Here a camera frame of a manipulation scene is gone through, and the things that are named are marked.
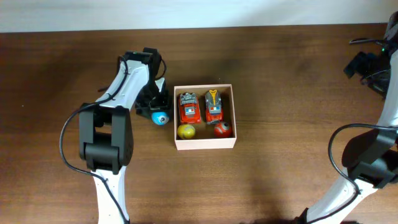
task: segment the red toy car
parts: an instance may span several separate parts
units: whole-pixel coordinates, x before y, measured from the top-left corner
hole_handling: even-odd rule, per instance
[[[223,108],[221,106],[220,93],[217,90],[209,90],[206,95],[206,122],[216,124],[223,120]]]
[[[178,99],[182,124],[201,123],[198,98],[194,93],[184,93]]]

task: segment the red ball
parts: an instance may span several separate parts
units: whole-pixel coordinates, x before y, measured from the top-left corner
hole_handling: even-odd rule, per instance
[[[228,138],[232,134],[232,127],[227,122],[220,122],[214,127],[214,135],[218,138]]]

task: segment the wood grain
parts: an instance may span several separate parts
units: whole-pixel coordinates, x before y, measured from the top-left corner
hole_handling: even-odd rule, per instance
[[[94,182],[63,165],[67,116],[114,77],[125,50],[160,49],[169,89],[230,83],[238,140],[233,150],[180,151],[173,124],[132,116],[134,154],[126,173],[133,223],[250,223],[293,219],[337,178],[326,144],[338,126],[376,123],[382,98],[343,74],[357,37],[385,24],[225,29],[109,30],[0,34],[0,222],[96,223]],[[77,121],[65,154],[78,157]],[[340,158],[345,131],[335,143]],[[397,223],[398,189],[371,195],[348,217]]]

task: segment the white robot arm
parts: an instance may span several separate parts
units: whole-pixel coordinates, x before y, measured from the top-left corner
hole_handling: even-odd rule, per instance
[[[112,84],[95,103],[83,104],[67,119],[60,136],[64,163],[77,172],[94,177],[100,224],[129,223],[124,201],[124,175],[133,150],[130,111],[163,125],[169,119],[171,99],[165,89],[165,62],[156,49],[126,52],[119,58],[118,72]],[[160,63],[164,73],[156,78]],[[70,165],[63,154],[63,135],[70,120],[79,115],[80,157],[91,172]],[[159,114],[162,120],[157,121]],[[111,126],[111,133],[100,128]]]
[[[395,13],[395,15],[393,14],[392,18],[394,18],[394,16],[398,18],[398,13]],[[389,128],[390,130],[386,130],[387,128],[373,129],[368,133],[353,138],[346,146],[343,154],[343,166],[345,167],[343,173],[347,178],[356,183],[359,192],[357,192],[358,189],[351,181],[341,175],[326,195],[315,205],[306,209],[300,217],[295,219],[294,223],[344,223],[343,220],[345,217],[368,195],[373,194],[388,183],[397,182],[398,152],[390,150],[398,137],[398,51],[397,45],[390,41],[390,39],[397,35],[397,21],[395,21],[394,24],[395,32],[389,32],[390,38],[386,41],[386,43],[393,45],[390,46],[390,52],[384,52],[385,49],[383,49],[382,54],[379,56],[380,60],[378,59],[372,62],[376,67],[379,65],[382,66],[382,61],[390,57],[391,70],[385,70],[391,71],[388,92],[386,95],[386,102],[384,103],[384,109],[377,125],[391,128]],[[366,67],[364,70],[358,68],[358,66],[360,66],[358,64],[368,63],[366,58],[364,60],[363,55],[364,54],[361,52],[353,60],[353,64],[356,65],[356,68],[353,68],[353,70],[357,70],[359,73],[370,72],[369,66],[364,66]],[[354,72],[347,72],[347,70],[345,70],[345,72],[349,77],[352,77],[354,74]],[[363,80],[374,78],[372,76],[373,75],[366,74]],[[372,85],[373,83],[370,83],[369,87],[385,95],[385,91],[383,91],[382,88]]]

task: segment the open box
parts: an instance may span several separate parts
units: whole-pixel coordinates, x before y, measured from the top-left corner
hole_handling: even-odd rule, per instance
[[[217,90],[221,95],[221,102],[224,113],[224,121],[232,127],[232,135],[229,138],[215,138],[215,124],[206,124],[206,105],[205,94],[209,90]],[[196,93],[199,100],[200,124],[191,124],[195,127],[196,134],[193,139],[183,140],[177,134],[177,129],[181,125],[178,109],[177,97],[182,93]],[[226,149],[233,148],[236,142],[236,125],[234,98],[232,85],[195,85],[195,86],[175,86],[174,87],[174,141],[178,150],[187,149]]]

